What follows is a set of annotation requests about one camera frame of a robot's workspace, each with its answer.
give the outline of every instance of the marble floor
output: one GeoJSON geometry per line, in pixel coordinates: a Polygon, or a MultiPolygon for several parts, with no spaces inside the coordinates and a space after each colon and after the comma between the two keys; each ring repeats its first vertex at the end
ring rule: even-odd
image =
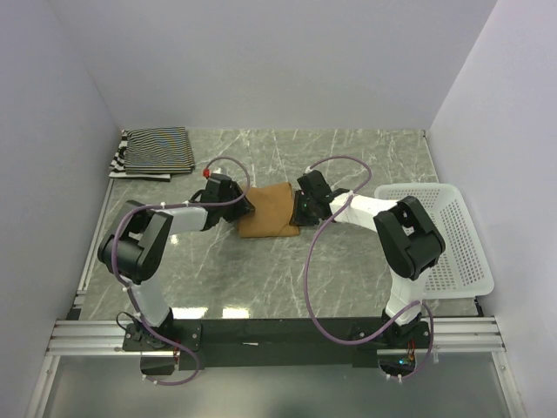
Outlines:
{"type": "MultiPolygon", "coordinates": [[[[372,196],[378,185],[436,182],[423,131],[375,130],[194,130],[191,144],[198,169],[171,183],[115,180],[104,216],[104,230],[128,199],[174,203],[205,186],[201,171],[217,155],[244,162],[255,186],[290,181],[312,162],[335,154],[363,159],[373,171],[360,194],[372,196]]],[[[242,184],[233,163],[222,166],[242,184]]],[[[329,184],[353,188],[364,177],[351,161],[320,167],[329,184]]],[[[315,228],[298,237],[241,239],[234,225],[221,221],[202,233],[171,236],[158,277],[164,296],[181,318],[306,317],[302,268],[315,228]]],[[[88,272],[81,320],[112,320],[131,311],[121,286],[96,260],[88,272]]],[[[310,294],[319,316],[376,316],[388,300],[391,278],[375,233],[356,226],[332,225],[312,257],[310,294]]],[[[475,316],[472,299],[430,300],[439,316],[475,316]]]]}

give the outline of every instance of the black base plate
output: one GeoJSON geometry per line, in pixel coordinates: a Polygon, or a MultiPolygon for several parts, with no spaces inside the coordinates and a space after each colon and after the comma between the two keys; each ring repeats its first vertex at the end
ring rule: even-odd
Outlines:
{"type": "MultiPolygon", "coordinates": [[[[379,329],[381,318],[324,318],[319,320],[332,335],[343,340],[359,340],[379,329]]],[[[359,346],[329,341],[310,319],[288,320],[174,320],[178,339],[198,352],[203,367],[250,367],[352,364],[377,367],[378,349],[406,349],[412,338],[416,349],[429,345],[429,326],[420,322],[409,335],[386,340],[381,335],[359,346]]],[[[157,351],[146,338],[124,339],[124,351],[157,351]]],[[[172,350],[163,346],[162,351],[172,350]]],[[[194,360],[182,353],[180,370],[195,368],[194,360]]]]}

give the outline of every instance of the brown towel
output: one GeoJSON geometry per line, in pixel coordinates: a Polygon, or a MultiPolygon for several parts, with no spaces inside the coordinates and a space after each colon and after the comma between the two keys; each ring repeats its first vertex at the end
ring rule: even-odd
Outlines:
{"type": "Polygon", "coordinates": [[[255,206],[255,212],[239,219],[238,231],[241,238],[299,235],[299,228],[290,225],[294,210],[290,183],[252,187],[247,192],[247,198],[255,206]]]}

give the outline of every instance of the white wall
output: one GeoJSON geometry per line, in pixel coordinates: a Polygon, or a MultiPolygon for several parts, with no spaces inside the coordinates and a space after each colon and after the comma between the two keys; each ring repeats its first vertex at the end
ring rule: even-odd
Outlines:
{"type": "Polygon", "coordinates": [[[495,313],[531,417],[555,416],[557,3],[499,0],[441,106],[430,146],[473,210],[495,313]]]}
{"type": "Polygon", "coordinates": [[[0,416],[12,418],[75,295],[117,128],[46,2],[0,1],[0,57],[0,416]]]}
{"type": "Polygon", "coordinates": [[[495,0],[49,0],[120,126],[428,128],[495,0]]]}

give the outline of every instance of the white laundry basket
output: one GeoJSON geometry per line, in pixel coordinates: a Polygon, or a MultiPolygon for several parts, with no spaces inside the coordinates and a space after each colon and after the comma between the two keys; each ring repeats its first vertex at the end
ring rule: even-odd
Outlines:
{"type": "Polygon", "coordinates": [[[378,199],[400,200],[406,196],[419,200],[446,243],[426,283],[426,298],[456,299],[491,293],[493,276],[459,190],[440,183],[381,185],[375,190],[378,199]]]}

